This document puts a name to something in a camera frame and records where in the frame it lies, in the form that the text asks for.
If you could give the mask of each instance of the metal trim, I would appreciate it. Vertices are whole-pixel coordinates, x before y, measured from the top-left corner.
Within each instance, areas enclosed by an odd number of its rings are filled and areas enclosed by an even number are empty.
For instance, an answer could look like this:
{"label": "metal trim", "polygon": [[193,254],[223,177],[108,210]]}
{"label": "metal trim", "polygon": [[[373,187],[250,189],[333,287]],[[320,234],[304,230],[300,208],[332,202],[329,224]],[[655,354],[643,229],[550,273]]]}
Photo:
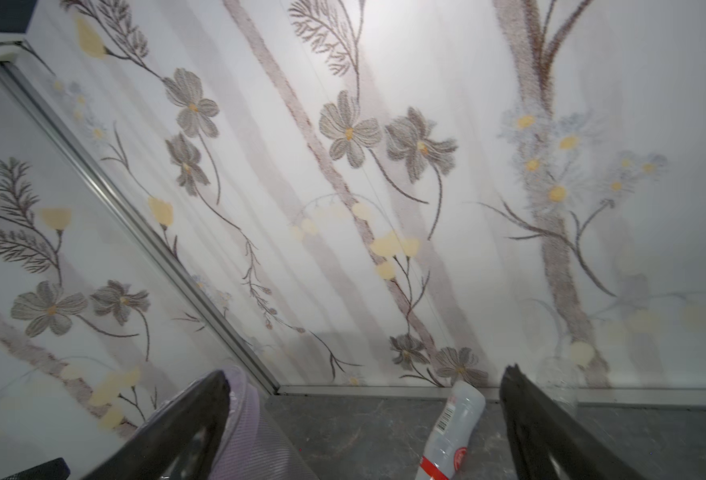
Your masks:
{"label": "metal trim", "polygon": [[[487,402],[500,402],[496,388],[479,389]],[[443,400],[451,389],[408,386],[282,386],[279,395],[365,396]],[[706,389],[580,389],[578,402],[585,406],[629,406],[706,409]]]}
{"label": "metal trim", "polygon": [[118,222],[126,228],[153,262],[166,274],[185,299],[201,314],[201,320],[233,352],[249,375],[268,393],[275,394],[279,383],[260,359],[244,343],[240,335],[199,289],[185,268],[168,251],[156,231],[128,202],[116,185],[102,172],[97,161],[81,145],[76,136],[60,120],[51,107],[12,64],[0,64],[0,85],[28,113],[62,152],[84,183],[102,201]]}

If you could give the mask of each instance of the bottle label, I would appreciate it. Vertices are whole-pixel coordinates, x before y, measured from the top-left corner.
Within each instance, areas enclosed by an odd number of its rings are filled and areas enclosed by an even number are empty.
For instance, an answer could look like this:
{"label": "bottle label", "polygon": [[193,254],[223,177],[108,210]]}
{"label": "bottle label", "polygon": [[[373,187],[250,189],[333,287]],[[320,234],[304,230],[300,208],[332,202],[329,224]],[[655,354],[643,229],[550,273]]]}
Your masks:
{"label": "bottle label", "polygon": [[444,407],[444,411],[441,412],[441,416],[438,417],[436,426],[433,428],[436,432],[442,435],[444,435],[444,433],[447,431],[447,428],[449,427],[449,422],[454,416],[454,402],[454,397],[449,398],[447,405]]}
{"label": "bottle label", "polygon": [[465,458],[465,452],[467,452],[467,447],[460,447],[454,453],[454,471],[455,472],[460,469],[460,465],[462,465],[462,460],[463,460],[463,458]]}

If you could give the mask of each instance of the flower center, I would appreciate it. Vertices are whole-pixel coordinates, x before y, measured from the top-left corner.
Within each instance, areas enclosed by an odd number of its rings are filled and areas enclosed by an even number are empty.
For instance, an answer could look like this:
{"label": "flower center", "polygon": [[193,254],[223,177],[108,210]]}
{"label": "flower center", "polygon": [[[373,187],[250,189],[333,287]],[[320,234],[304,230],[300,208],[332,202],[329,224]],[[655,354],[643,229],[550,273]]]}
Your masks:
{"label": "flower center", "polygon": [[527,128],[527,127],[531,127],[533,123],[534,123],[534,116],[533,115],[524,115],[523,117],[518,119],[518,121],[516,122],[516,125],[518,125],[519,128]]}
{"label": "flower center", "polygon": [[561,143],[559,143],[558,145],[561,150],[571,150],[577,146],[578,138],[574,135],[570,135],[569,137],[566,137],[565,139],[561,140]]}
{"label": "flower center", "polygon": [[527,170],[529,170],[531,172],[535,171],[536,169],[540,168],[540,159],[533,158],[533,159],[529,160],[526,163],[526,167],[527,167]]}
{"label": "flower center", "polygon": [[560,185],[557,185],[556,187],[553,187],[550,189],[550,192],[548,193],[548,198],[550,198],[551,202],[563,202],[564,199],[567,197],[567,189],[564,187],[561,187]]}

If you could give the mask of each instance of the gray flower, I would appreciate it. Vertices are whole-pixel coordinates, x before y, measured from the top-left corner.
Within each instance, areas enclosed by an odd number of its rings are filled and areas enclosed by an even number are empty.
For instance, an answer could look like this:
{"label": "gray flower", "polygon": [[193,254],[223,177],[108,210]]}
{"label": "gray flower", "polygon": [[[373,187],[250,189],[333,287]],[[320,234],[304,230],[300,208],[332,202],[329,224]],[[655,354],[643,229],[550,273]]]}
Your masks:
{"label": "gray flower", "polygon": [[118,323],[123,325],[128,320],[132,309],[147,312],[150,307],[148,291],[140,290],[138,293],[129,293],[129,287],[128,284],[108,280],[107,286],[100,286],[97,292],[90,295],[96,304],[94,313],[98,316],[112,313]]}
{"label": "gray flower", "polygon": [[65,335],[72,326],[69,315],[83,311],[89,302],[83,294],[75,293],[60,300],[62,287],[49,281],[38,284],[36,292],[18,295],[12,305],[12,318],[31,320],[25,334],[34,337],[43,333],[47,327],[57,335]]}
{"label": "gray flower", "polygon": [[374,147],[382,139],[376,118],[358,120],[358,105],[348,98],[343,90],[337,96],[337,105],[328,103],[321,109],[319,130],[327,138],[334,140],[329,156],[339,160],[348,155],[348,163],[353,168],[364,164],[364,150],[361,147]]}
{"label": "gray flower", "polygon": [[195,182],[209,185],[209,178],[199,167],[201,152],[183,134],[176,134],[171,140],[166,140],[166,149],[172,156],[172,163],[180,168],[177,183],[195,197]]}
{"label": "gray flower", "polygon": [[166,98],[178,107],[183,107],[177,114],[177,124],[188,137],[199,134],[199,128],[207,137],[219,135],[217,126],[209,120],[219,113],[219,107],[213,100],[204,98],[201,88],[201,79],[185,68],[174,71],[174,80],[164,78],[166,85]]}
{"label": "gray flower", "polygon": [[435,123],[425,120],[420,110],[409,107],[406,117],[399,117],[385,127],[387,132],[387,156],[391,160],[406,159],[409,180],[420,180],[428,164],[438,168],[444,175],[454,168],[454,155],[457,141],[449,138],[444,141],[431,140],[431,130]]}
{"label": "gray flower", "polygon": [[396,365],[401,365],[404,370],[412,370],[412,363],[429,363],[425,355],[420,353],[425,350],[425,345],[411,335],[399,335],[391,337],[391,350],[398,352],[398,356],[393,359]]}
{"label": "gray flower", "polygon": [[478,357],[467,347],[461,348],[459,354],[450,346],[445,347],[436,355],[436,360],[441,364],[441,368],[437,369],[436,373],[438,376],[451,379],[452,385],[454,385],[458,377],[475,387],[482,387],[487,384],[489,375],[482,370],[471,368],[478,363]]}

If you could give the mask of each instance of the barcode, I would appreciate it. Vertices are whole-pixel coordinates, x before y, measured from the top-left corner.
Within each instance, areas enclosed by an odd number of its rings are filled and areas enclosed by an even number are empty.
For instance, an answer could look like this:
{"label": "barcode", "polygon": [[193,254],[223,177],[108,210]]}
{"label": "barcode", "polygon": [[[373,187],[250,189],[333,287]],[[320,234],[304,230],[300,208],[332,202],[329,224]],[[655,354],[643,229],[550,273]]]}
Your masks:
{"label": "barcode", "polygon": [[447,431],[452,415],[454,415],[454,405],[447,405],[444,411],[441,412],[441,416],[438,417],[435,429],[442,435]]}

